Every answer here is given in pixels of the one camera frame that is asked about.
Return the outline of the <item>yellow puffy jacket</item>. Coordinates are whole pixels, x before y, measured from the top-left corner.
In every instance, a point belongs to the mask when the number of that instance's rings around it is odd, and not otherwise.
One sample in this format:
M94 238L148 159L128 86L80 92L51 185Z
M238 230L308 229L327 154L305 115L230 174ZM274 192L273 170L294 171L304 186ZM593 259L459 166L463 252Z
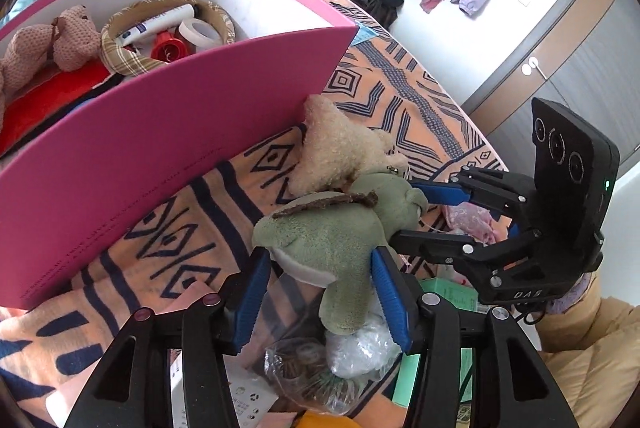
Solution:
M540 355L579 426L639 425L639 330L639 308L604 298L596 272L546 305Z

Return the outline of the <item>floral tissue pack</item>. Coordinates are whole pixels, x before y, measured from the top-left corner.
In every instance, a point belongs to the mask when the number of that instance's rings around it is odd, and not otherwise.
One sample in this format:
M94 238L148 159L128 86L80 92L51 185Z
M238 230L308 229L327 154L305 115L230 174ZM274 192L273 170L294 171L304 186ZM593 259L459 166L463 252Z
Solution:
M444 216L451 233L474 238L483 245L496 244L500 232L487 209L471 203L445 206Z

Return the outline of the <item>blue card packet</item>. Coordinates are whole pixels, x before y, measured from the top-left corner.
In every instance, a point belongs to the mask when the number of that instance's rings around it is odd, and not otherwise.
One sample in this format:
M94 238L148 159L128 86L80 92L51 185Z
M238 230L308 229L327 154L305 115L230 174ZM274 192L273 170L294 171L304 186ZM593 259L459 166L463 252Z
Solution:
M354 38L352 38L352 42L350 45L352 47L358 46L358 44L362 44L363 42L369 41L378 36L378 32L369 27L366 24L362 24L361 22L356 22L358 30Z

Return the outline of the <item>red flat pouch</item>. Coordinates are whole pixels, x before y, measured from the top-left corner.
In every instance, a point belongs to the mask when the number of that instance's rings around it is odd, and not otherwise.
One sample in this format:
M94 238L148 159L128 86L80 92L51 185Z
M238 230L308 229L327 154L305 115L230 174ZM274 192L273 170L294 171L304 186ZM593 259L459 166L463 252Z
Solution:
M4 111L1 157L16 153L79 104L102 96L124 79L122 75L110 73L98 58L72 72L43 67Z

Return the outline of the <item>white blue cream tube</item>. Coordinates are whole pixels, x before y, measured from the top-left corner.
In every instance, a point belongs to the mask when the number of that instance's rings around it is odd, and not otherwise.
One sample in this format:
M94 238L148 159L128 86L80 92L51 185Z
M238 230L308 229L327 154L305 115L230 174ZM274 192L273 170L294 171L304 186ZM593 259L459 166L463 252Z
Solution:
M183 4L171 10L157 14L152 18L134 24L130 29L125 30L115 38L116 44L127 47L136 41L148 38L158 32L164 32L171 27L178 26L182 21L194 18L196 7L191 4Z

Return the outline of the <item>white printed paper box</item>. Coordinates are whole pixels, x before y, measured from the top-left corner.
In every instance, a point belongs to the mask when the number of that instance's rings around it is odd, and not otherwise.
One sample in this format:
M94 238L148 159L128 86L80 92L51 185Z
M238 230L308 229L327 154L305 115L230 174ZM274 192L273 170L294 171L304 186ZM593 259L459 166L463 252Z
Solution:
M267 414L279 396L268 382L257 374L246 370L233 356L224 356L229 388L235 415L239 425L254 428ZM183 393L182 353L171 352L169 369L171 392L171 414L175 427L188 428L186 420L186 400Z

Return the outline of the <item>white tape roll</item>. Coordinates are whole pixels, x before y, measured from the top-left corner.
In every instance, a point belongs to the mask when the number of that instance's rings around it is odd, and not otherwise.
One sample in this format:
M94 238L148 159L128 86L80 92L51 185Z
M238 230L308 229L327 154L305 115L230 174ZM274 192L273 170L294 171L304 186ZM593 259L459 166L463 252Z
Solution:
M189 18L178 26L178 33L196 52L218 48L224 43L220 33L211 24L199 18Z

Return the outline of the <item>plaid woven round basket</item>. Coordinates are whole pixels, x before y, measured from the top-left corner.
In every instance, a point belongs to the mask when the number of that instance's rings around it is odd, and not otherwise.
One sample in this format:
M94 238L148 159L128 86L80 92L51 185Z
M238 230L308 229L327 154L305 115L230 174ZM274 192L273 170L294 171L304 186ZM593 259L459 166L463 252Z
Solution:
M114 13L101 32L101 60L113 73L124 76L139 76L167 65L167 62L149 58L116 44L115 38L134 24L157 16L183 4L195 4L203 13L203 20L212 24L220 33L223 44L235 42L235 27L222 6L209 0L141 0Z

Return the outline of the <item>red plastic cup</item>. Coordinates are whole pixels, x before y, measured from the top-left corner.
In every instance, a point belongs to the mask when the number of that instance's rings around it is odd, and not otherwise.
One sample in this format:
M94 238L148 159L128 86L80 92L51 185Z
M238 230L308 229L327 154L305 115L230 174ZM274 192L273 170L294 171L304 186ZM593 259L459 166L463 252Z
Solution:
M169 30L156 35L151 51L151 58L165 63L172 63L190 54L189 46Z

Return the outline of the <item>clear plastic bag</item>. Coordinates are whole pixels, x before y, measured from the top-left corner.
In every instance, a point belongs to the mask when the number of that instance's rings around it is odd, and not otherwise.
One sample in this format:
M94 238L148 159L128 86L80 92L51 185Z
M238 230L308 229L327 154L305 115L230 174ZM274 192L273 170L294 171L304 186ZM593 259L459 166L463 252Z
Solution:
M266 377L301 408L321 414L350 413L400 357L382 316L370 314L350 335L282 339L266 349Z

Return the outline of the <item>pink dotted plush bear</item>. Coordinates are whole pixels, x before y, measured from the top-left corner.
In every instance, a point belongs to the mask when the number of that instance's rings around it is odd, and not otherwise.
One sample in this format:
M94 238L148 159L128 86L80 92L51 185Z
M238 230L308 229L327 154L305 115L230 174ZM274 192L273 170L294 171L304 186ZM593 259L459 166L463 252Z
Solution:
M43 66L79 70L99 55L101 34L82 4L64 10L50 24L19 29L1 58L1 121L6 107Z

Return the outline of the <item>wooden wardrobe door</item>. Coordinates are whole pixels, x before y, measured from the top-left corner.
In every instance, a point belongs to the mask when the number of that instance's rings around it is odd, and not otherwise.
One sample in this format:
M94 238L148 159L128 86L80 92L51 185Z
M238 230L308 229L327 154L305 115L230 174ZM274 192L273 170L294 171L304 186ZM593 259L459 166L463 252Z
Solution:
M464 103L506 166L534 168L532 101L559 102L639 160L638 0L558 0Z

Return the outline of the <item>green frog plush toy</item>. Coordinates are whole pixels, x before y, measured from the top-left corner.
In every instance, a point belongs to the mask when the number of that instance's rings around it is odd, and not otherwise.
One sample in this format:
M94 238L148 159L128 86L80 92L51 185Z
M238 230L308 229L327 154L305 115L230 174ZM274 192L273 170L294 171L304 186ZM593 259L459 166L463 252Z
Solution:
M322 288L322 325L350 335L370 308L372 252L390 248L399 231L415 230L427 208L426 196L401 174L368 172L346 192L305 195L261 218L252 244L294 280Z

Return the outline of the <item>pink storage box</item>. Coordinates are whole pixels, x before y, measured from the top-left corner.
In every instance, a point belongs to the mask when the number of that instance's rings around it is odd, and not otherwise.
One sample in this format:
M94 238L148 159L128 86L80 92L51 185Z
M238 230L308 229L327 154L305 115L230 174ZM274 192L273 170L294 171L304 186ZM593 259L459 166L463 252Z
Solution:
M38 0L2 28L84 4L98 24L142 0ZM209 0L238 40L122 82L30 142L1 174L1 302L52 296L162 200L296 124L356 24L323 0Z

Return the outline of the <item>beige fluffy plush toy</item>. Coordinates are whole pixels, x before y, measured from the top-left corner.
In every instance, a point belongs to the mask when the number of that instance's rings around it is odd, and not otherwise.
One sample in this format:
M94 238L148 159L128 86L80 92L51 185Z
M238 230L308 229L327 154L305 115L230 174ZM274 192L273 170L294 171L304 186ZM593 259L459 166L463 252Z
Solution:
M408 158L396 150L392 135L348 118L325 96L308 96L307 128L299 161L288 181L296 197L344 188L362 174L387 169L402 176Z

